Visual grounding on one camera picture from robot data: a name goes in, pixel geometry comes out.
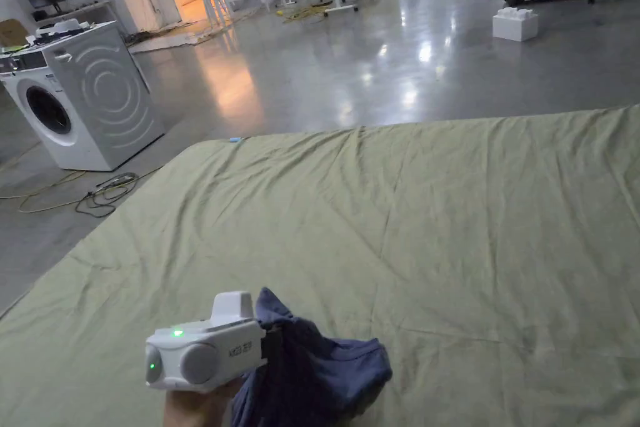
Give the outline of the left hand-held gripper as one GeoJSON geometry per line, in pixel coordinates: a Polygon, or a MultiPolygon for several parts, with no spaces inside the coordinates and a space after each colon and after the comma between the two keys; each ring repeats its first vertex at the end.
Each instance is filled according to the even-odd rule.
{"type": "Polygon", "coordinates": [[[219,293],[210,318],[159,328],[146,339],[146,385],[208,393],[264,366],[280,347],[281,330],[259,324],[250,293],[219,293]]]}

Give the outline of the person's left hand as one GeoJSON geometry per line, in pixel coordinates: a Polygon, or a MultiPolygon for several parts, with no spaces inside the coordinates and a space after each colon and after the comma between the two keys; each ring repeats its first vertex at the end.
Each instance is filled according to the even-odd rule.
{"type": "Polygon", "coordinates": [[[163,426],[222,426],[226,410],[245,379],[233,379],[208,393],[167,391],[163,426]]]}

